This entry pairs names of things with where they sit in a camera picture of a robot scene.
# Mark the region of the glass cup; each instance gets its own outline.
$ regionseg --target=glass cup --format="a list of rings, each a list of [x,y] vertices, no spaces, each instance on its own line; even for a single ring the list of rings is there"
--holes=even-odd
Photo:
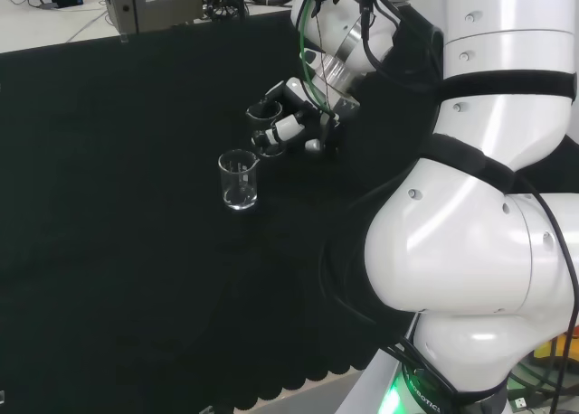
[[[257,202],[259,159],[246,150],[230,150],[219,157],[223,201],[234,211],[251,208]]]

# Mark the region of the metal box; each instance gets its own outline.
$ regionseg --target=metal box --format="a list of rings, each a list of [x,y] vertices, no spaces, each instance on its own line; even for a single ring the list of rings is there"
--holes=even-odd
[[[203,16],[203,0],[105,0],[119,33],[165,30]]]

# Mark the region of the black strap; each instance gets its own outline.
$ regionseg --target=black strap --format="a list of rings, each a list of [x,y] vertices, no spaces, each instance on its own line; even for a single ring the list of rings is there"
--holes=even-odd
[[[438,100],[479,95],[577,96],[577,74],[556,71],[488,71],[457,75],[444,80]]]
[[[420,158],[456,168],[488,183],[504,194],[510,192],[515,182],[515,172],[506,165],[451,136],[432,134],[424,145]]]

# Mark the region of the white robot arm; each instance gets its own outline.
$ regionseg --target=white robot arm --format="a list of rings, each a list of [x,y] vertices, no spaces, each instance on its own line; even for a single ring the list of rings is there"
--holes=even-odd
[[[457,391],[487,398],[490,390],[499,393],[524,355],[567,329],[576,301],[546,212],[532,195],[508,194],[503,186],[565,136],[575,92],[575,2],[444,1],[443,102],[434,149],[375,216],[365,265],[385,304],[421,313],[413,342],[423,359]],[[321,93],[326,83],[336,92],[330,108],[348,98],[348,85],[340,84],[350,73],[374,71],[359,27],[352,0],[325,2],[318,19],[308,15],[305,33],[327,54],[314,66],[313,82]],[[394,30],[390,18],[376,16],[369,44],[378,60],[390,51]],[[324,75],[330,65],[348,78]],[[288,84],[308,99],[296,80]],[[295,129],[287,135],[299,133],[294,122],[281,124]],[[279,143],[271,132],[267,138]],[[477,162],[483,167],[472,167]],[[579,264],[579,196],[545,200]],[[418,381],[411,378],[407,391],[420,407],[443,412],[413,378]],[[503,409],[509,412],[504,400]]]

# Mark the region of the green light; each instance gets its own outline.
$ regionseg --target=green light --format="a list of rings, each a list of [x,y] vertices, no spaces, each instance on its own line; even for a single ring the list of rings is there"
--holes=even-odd
[[[398,405],[400,405],[400,395],[393,385],[382,399],[382,404],[380,404],[378,414],[394,414]]]

